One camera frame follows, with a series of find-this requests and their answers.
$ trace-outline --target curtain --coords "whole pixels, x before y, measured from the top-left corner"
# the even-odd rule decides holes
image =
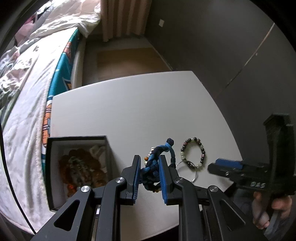
[[[103,41],[145,33],[152,0],[101,0]]]

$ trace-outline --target blue cord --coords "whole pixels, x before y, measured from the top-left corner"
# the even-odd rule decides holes
[[[162,152],[170,152],[170,167],[176,168],[175,152],[172,148],[174,141],[168,138],[164,145],[157,146],[148,158],[147,164],[141,169],[140,182],[148,191],[158,191],[160,189],[158,159]]]

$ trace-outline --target metal screw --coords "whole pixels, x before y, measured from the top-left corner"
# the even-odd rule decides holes
[[[218,192],[218,187],[216,187],[216,186],[210,186],[210,191],[211,192]]]
[[[83,191],[83,192],[88,192],[90,189],[91,189],[91,188],[90,188],[89,186],[83,186],[83,187],[81,188],[81,191]]]
[[[177,183],[183,183],[183,182],[184,182],[184,179],[181,178],[181,177],[177,177],[177,178],[175,179],[175,182],[177,182]]]
[[[125,181],[124,177],[118,177],[115,179],[117,183],[123,183]]]

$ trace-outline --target dark gray wall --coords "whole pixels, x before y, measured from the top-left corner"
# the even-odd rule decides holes
[[[159,19],[165,21],[162,28]],[[264,162],[263,121],[272,112],[287,112],[296,124],[296,53],[276,26],[258,55],[224,87],[272,24],[249,0],[153,0],[145,33],[173,70],[192,70],[203,83],[242,157]]]

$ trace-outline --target wall outlet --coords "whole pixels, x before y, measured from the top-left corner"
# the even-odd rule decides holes
[[[159,25],[160,27],[163,27],[163,24],[164,24],[164,21],[163,21],[162,19],[160,19],[158,25]]]

